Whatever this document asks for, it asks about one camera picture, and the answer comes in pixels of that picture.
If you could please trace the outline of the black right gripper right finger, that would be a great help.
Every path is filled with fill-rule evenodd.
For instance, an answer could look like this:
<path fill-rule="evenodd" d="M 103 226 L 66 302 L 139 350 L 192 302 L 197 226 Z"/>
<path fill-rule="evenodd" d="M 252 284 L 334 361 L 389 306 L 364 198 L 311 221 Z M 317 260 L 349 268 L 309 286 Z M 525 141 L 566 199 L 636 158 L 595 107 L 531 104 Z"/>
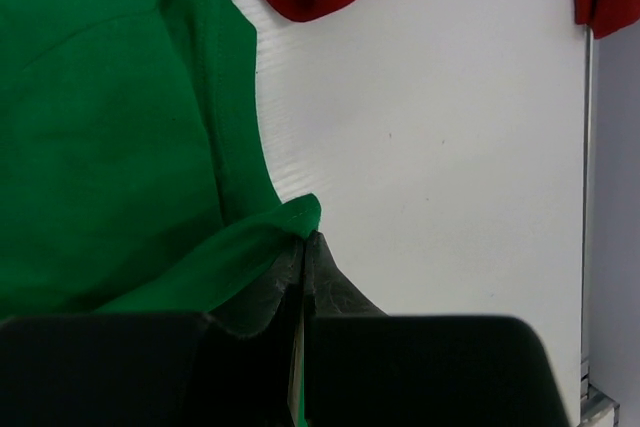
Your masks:
<path fill-rule="evenodd" d="M 338 268 L 324 235 L 305 241 L 304 319 L 315 317 L 387 317 Z"/>

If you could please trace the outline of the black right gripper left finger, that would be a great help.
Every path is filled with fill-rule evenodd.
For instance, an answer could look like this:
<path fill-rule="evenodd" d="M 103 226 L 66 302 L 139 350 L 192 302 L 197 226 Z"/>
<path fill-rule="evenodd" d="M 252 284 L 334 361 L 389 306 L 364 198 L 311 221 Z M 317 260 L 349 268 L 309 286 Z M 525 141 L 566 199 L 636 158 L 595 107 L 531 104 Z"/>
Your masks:
<path fill-rule="evenodd" d="M 285 298 L 301 279 L 304 244 L 289 242 L 267 270 L 210 312 L 214 323 L 233 337 L 255 337 L 276 318 Z"/>

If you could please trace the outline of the green t-shirt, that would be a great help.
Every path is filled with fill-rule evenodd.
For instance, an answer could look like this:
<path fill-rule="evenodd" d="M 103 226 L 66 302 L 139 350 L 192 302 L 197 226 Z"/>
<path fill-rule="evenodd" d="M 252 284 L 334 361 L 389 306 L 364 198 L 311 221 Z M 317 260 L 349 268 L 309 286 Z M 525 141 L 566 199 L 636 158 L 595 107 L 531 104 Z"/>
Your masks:
<path fill-rule="evenodd" d="M 318 227 L 265 164 L 232 0 L 1 0 L 1 422 L 293 426 L 299 287 L 210 312 Z"/>

